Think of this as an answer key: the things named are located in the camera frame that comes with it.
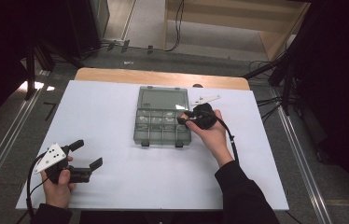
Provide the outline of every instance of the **handheld controller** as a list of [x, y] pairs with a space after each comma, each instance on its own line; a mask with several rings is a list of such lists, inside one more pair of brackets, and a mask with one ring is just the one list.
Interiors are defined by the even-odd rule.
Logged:
[[98, 160], [91, 163], [90, 168], [75, 168], [72, 165], [69, 165], [69, 162], [67, 161], [67, 155], [69, 154], [69, 150], [75, 151], [83, 146], [84, 146], [84, 141], [78, 140], [75, 143], [71, 144], [70, 146], [61, 147], [63, 152], [66, 154], [66, 159], [63, 159], [46, 169], [47, 176], [49, 177], [52, 183], [58, 184], [59, 175], [63, 169], [70, 170], [69, 183], [90, 182], [90, 177], [92, 175], [92, 172], [102, 166], [103, 164], [102, 158], [99, 158]]
[[184, 114], [188, 118], [177, 118], [179, 124], [185, 125], [186, 121], [190, 120], [200, 127], [200, 129], [206, 130], [210, 129], [217, 122], [215, 111], [213, 111], [213, 108], [207, 103], [195, 106], [192, 112], [184, 111]]

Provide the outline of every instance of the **metal frame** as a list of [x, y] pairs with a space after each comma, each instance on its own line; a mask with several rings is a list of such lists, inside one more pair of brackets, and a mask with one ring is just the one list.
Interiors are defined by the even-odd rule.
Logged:
[[35, 91], [35, 93], [31, 96], [31, 98], [28, 101], [24, 101], [22, 103], [21, 109], [18, 112], [17, 117], [14, 119], [6, 135], [4, 136], [0, 144], [0, 168], [2, 167], [4, 161], [6, 160], [6, 157], [9, 151], [12, 149], [12, 146], [14, 145], [18, 137], [18, 134], [21, 132], [23, 124], [28, 119], [32, 109], [35, 106], [35, 102], [37, 101], [43, 89], [44, 89], [44, 86], [43, 88]]
[[[271, 88], [271, 90], [273, 97], [280, 96], [280, 94], [275, 88]], [[331, 224], [333, 222], [328, 213], [326, 203], [323, 199], [322, 194], [320, 193], [319, 187], [317, 186], [314, 180], [314, 175], [311, 169], [309, 168], [305, 155], [303, 154], [300, 141], [296, 135], [296, 132], [291, 122], [291, 117], [286, 115], [285, 111], [281, 106], [278, 108], [278, 112], [283, 127], [285, 128], [288, 142], [290, 143], [291, 149], [293, 150], [297, 165], [300, 168], [300, 173], [305, 183], [305, 187], [308, 190], [308, 194], [311, 199], [312, 206], [314, 207], [314, 211], [316, 212], [317, 219], [321, 224]]]

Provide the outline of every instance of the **finger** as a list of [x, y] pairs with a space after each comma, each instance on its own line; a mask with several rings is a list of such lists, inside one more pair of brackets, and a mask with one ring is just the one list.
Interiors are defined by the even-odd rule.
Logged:
[[45, 171], [40, 172], [41, 174], [41, 179], [44, 181], [48, 178], [47, 173]]
[[219, 119], [223, 119], [223, 117], [221, 116], [221, 111], [220, 111], [220, 110], [214, 110], [214, 111], [215, 111], [216, 116], [217, 116]]
[[182, 115], [180, 115], [180, 118], [182, 118], [182, 119], [188, 119], [188, 116], [187, 116], [186, 114], [182, 114]]
[[70, 171], [62, 170], [61, 174], [59, 175], [58, 185], [66, 186], [69, 183], [69, 180], [70, 180]]
[[69, 187], [70, 189], [70, 192], [76, 188], [76, 183], [71, 183], [71, 184], [68, 184], [67, 187]]
[[195, 132], [197, 135], [200, 135], [202, 132], [202, 129], [200, 129], [200, 127], [198, 127], [198, 125], [196, 125], [194, 122], [192, 121], [187, 121], [186, 125], [193, 131]]

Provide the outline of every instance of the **table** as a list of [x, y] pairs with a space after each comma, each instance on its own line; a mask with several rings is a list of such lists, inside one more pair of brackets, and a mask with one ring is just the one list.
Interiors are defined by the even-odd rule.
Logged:
[[[195, 82], [205, 88], [190, 88]], [[224, 120], [230, 121], [244, 171], [260, 185], [274, 210], [288, 209], [255, 98], [245, 79], [90, 68], [80, 69], [76, 80], [69, 83], [39, 152], [52, 142], [63, 146], [84, 139], [85, 146], [71, 154], [75, 158], [72, 165], [88, 167], [103, 157], [104, 165], [93, 173], [90, 183], [77, 185], [69, 207], [160, 211], [222, 208], [221, 190], [214, 178], [216, 160], [197, 135], [193, 133], [190, 145], [183, 148], [134, 143], [140, 84], [151, 83], [188, 87], [190, 100], [201, 94], [220, 94], [221, 99], [211, 105], [220, 108]], [[212, 88], [215, 83], [227, 89]], [[240, 90], [231, 90], [230, 86]], [[34, 175], [32, 185], [40, 181], [40, 176]], [[44, 202], [42, 188], [32, 195], [32, 202], [33, 207]], [[17, 208], [26, 208], [24, 191]]]
[[[165, 0], [164, 47], [167, 21], [175, 20], [180, 2]], [[256, 30], [272, 61], [297, 33], [309, 5], [286, 0], [186, 0], [182, 21]]]
[[121, 83], [137, 83], [146, 85], [181, 85], [192, 87], [200, 84], [205, 88], [249, 91], [246, 79], [241, 77], [215, 77], [204, 75], [188, 75], [180, 73], [163, 73], [151, 71], [137, 71], [124, 69], [95, 69], [81, 68], [75, 80], [107, 81]]

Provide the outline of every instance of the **clear plastic box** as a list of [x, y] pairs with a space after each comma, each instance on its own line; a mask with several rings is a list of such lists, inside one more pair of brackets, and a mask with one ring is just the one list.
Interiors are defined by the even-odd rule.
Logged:
[[177, 122], [188, 110], [187, 89], [140, 87], [133, 140], [143, 147], [150, 145], [187, 146], [191, 132]]

